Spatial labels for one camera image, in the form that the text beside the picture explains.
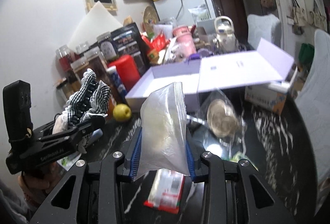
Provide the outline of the clear zip bag white powder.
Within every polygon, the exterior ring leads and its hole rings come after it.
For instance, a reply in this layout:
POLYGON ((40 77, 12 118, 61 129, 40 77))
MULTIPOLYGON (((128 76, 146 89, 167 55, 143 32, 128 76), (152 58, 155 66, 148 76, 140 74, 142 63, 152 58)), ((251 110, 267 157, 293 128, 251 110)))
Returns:
POLYGON ((141 107, 140 116, 142 138, 137 178, 159 169, 189 175, 182 83, 174 82, 151 93, 141 107))

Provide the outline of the yellow lemon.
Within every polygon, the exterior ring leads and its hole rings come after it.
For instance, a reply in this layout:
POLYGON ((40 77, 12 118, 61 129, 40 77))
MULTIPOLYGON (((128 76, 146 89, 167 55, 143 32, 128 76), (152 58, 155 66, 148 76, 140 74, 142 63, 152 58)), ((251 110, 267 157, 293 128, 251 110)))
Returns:
POLYGON ((113 117, 118 122, 127 122, 131 119, 131 109, 126 104, 118 104, 113 109, 113 117))

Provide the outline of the white foam board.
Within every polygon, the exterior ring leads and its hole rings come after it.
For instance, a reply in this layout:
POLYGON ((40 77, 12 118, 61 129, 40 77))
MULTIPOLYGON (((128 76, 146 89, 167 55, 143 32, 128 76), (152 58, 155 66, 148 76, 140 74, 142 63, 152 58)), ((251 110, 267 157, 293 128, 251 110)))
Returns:
POLYGON ((67 46, 76 53, 78 45, 85 42, 93 45, 97 42, 98 36, 105 32, 113 32, 121 27, 123 24, 101 2, 97 2, 80 21, 67 46))

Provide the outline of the black white gingham cloth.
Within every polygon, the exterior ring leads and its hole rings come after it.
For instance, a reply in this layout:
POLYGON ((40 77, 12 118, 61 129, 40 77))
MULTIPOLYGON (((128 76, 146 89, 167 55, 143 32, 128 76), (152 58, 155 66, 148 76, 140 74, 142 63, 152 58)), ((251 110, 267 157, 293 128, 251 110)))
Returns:
POLYGON ((55 120, 52 134, 60 133, 94 116, 106 116, 111 100, 111 89, 97 81, 96 73, 88 68, 83 73, 81 88, 72 94, 67 107, 55 120))

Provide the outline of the clear bag round cake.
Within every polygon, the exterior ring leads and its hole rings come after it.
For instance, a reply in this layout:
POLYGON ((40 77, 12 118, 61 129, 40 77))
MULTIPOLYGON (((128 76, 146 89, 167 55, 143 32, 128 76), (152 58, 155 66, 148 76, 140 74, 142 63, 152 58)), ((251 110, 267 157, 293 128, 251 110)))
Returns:
POLYGON ((220 90, 209 93, 196 117, 222 148, 222 158, 230 160, 236 152, 245 151, 244 135, 247 124, 235 109, 229 98, 220 90))

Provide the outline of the grey leaf pattern cushion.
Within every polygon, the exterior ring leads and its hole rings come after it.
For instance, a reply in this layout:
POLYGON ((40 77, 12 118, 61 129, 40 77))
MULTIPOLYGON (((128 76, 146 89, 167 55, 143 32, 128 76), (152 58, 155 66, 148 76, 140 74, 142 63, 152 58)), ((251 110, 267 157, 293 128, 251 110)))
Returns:
POLYGON ((261 39, 265 39, 272 44, 281 47, 281 21, 273 14, 258 16, 249 14, 248 24, 248 43, 257 49, 261 39))

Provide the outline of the pink tumbler cup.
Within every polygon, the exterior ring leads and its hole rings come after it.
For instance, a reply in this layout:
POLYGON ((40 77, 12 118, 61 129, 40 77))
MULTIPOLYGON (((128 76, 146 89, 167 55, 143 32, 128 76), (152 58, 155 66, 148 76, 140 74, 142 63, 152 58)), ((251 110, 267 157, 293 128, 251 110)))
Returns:
POLYGON ((183 58, 188 58, 196 53, 195 44, 188 26, 178 26, 172 31, 176 44, 178 45, 178 54, 183 58))

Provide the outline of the black printed package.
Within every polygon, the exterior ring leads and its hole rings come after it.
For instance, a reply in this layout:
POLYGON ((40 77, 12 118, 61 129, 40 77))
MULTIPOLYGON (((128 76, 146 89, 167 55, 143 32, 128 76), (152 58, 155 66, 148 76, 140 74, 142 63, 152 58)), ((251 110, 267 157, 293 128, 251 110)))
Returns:
POLYGON ((147 44, 143 41, 135 22, 111 32, 111 41, 119 56, 130 55, 141 76, 149 69, 147 44))

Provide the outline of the red snack bag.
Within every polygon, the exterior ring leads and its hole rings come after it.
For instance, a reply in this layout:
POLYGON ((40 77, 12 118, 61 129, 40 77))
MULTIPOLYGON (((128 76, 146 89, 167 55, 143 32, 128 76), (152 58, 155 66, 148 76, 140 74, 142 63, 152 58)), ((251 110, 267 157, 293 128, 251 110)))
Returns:
POLYGON ((148 39, 145 35, 141 35, 142 40, 147 45, 147 54, 157 52, 159 53, 161 50, 165 49, 167 45, 169 45, 170 40, 166 39, 164 33, 160 33, 156 36, 152 41, 148 39))

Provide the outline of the red cylindrical canister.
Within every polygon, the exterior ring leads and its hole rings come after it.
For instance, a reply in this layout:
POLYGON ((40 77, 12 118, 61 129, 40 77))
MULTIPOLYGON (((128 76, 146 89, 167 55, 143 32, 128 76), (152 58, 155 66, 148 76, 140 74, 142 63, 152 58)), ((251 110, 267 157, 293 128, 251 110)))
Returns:
POLYGON ((107 65, 108 68, 111 66, 116 67, 127 92, 129 92, 140 79, 138 68, 133 57, 130 55, 123 55, 107 65))

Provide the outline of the red white snack packet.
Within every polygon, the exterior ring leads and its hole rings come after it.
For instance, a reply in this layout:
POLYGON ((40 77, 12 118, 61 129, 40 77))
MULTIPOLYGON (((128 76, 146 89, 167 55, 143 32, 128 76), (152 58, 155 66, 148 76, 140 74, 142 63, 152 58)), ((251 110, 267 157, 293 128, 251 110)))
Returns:
POLYGON ((178 214, 184 182, 185 176, 181 173, 168 169, 158 170, 144 206, 178 214))

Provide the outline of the woven round trivet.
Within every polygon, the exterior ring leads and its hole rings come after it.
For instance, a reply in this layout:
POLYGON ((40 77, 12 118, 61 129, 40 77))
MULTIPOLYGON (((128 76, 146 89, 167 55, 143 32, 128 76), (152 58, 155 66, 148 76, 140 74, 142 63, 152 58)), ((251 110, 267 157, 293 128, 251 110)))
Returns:
POLYGON ((143 13, 143 28, 146 33, 153 32, 153 26, 159 22, 156 9, 153 6, 147 6, 143 13))

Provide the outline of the orange white cardboard box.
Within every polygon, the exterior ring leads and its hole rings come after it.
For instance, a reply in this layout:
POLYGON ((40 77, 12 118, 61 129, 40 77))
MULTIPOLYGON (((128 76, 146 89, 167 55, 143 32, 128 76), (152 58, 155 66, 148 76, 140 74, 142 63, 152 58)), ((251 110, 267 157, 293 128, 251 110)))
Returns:
POLYGON ((286 81, 245 87, 244 98, 255 106, 280 115, 292 86, 286 81))

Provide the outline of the white mini fridge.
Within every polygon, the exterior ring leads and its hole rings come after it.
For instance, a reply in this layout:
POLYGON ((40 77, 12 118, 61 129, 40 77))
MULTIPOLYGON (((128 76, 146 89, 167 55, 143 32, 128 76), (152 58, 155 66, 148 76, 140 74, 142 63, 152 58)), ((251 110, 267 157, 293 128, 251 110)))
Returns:
POLYGON ((205 8, 201 16, 202 19, 216 18, 216 13, 212 0, 159 0, 154 2, 154 6, 160 20, 174 18, 178 26, 192 26, 195 23, 190 9, 202 6, 205 8))

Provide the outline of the blue white tube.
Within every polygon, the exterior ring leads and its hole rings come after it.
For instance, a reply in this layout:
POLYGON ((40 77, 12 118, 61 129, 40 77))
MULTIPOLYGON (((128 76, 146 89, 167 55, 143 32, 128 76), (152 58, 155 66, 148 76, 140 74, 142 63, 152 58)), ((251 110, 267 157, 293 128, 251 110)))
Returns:
POLYGON ((127 90, 121 80, 121 77, 118 74, 116 66, 110 66, 109 68, 107 68, 106 72, 108 74, 108 77, 110 78, 110 81, 113 83, 116 90, 118 91, 122 103, 126 103, 125 97, 127 95, 127 90))

